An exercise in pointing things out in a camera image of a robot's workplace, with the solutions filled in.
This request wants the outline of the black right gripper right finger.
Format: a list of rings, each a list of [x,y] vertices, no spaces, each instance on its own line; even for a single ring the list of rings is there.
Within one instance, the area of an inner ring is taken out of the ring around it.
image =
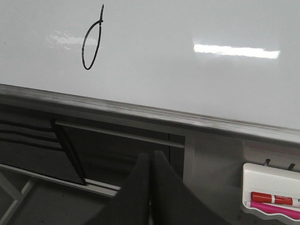
[[[151,209],[155,225],[228,225],[180,180],[161,151],[151,162]]]

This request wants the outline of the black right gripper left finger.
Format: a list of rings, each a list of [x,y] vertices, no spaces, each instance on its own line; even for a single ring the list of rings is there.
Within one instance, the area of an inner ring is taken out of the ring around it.
[[[138,156],[125,184],[87,225],[147,225],[149,223],[150,157]]]

